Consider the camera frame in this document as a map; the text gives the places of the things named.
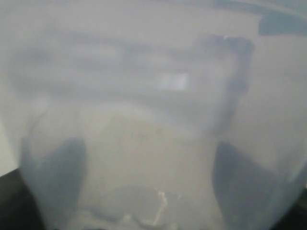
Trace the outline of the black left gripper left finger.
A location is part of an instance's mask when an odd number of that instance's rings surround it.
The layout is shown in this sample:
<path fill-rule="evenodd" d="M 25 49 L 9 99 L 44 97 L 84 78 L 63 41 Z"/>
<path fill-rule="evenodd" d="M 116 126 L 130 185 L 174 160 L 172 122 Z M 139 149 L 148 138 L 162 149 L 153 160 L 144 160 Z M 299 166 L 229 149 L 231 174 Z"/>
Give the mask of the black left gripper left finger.
<path fill-rule="evenodd" d="M 0 228 L 44 230 L 35 200 L 15 169 L 0 177 Z"/>

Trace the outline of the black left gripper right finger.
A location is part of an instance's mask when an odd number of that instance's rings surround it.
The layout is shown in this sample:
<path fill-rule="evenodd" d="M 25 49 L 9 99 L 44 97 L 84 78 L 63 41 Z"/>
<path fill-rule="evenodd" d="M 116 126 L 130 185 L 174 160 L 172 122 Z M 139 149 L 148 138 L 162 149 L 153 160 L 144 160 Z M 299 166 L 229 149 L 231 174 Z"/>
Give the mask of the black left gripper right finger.
<path fill-rule="evenodd" d="M 286 204 L 286 212 L 275 225 L 276 230 L 306 230 L 307 229 L 307 184 L 300 194 L 293 192 L 284 193 L 283 203 Z"/>

